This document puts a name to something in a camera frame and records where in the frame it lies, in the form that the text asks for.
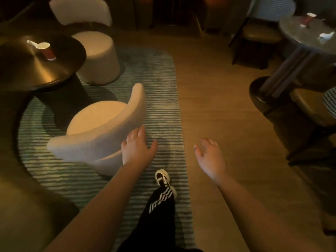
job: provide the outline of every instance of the white chair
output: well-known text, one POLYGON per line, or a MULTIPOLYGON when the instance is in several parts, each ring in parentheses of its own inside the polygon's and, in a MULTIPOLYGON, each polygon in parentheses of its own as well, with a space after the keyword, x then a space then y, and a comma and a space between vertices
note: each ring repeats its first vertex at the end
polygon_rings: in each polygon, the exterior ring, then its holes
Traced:
POLYGON ((84 162, 112 176, 122 166, 121 142, 143 124, 145 112, 145 89, 137 83, 127 104, 100 101, 78 112, 66 135, 51 138, 47 149, 65 162, 84 162))
MULTIPOLYGON (((109 7, 103 0, 51 0, 50 8, 62 25, 97 22, 112 25, 109 7)), ((72 36, 86 50, 86 61, 78 75, 88 84, 106 85, 120 75, 120 65, 112 38, 98 31, 72 36)))

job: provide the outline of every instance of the forearm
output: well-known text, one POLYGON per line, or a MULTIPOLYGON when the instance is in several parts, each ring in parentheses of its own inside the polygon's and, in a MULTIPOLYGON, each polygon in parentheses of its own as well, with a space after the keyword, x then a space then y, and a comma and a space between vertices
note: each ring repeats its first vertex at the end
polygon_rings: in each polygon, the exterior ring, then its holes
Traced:
POLYGON ((321 251, 265 208, 230 176, 221 176, 216 183, 251 252, 321 251))
POLYGON ((140 168, 121 167, 44 251, 110 251, 140 175, 140 168))

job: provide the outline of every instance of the white ottoman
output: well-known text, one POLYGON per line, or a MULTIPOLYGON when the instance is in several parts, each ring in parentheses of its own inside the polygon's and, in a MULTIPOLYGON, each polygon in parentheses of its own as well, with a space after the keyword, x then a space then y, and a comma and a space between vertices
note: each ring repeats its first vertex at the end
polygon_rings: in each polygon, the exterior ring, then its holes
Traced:
POLYGON ((77 72, 91 85, 106 85, 120 75, 120 65, 112 38, 98 31, 85 31, 72 36, 86 50, 86 61, 77 72))

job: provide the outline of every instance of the sneaker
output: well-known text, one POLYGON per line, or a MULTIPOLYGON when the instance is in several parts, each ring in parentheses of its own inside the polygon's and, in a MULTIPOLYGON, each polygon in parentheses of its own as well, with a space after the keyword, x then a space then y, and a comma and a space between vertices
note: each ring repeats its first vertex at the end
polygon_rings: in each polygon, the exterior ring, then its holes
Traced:
POLYGON ((177 198, 177 192, 173 186, 170 186, 170 177, 164 169, 156 171, 155 180, 159 187, 169 187, 173 191, 174 199, 177 198))

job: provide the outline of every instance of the table top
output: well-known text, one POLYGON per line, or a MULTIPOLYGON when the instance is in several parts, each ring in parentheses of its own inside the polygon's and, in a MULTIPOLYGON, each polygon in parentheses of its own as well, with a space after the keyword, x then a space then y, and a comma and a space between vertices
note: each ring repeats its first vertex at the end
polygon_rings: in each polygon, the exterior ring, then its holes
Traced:
POLYGON ((63 34, 29 35, 0 46, 0 89, 37 90, 58 84, 75 74, 86 60, 76 39, 63 34), (56 60, 49 61, 31 44, 49 42, 56 60))
POLYGON ((301 27, 303 16, 285 15, 280 20, 281 32, 296 44, 302 44, 312 51, 336 55, 336 34, 328 41, 321 42, 321 33, 331 33, 336 29, 327 26, 321 19, 314 18, 309 25, 301 27))

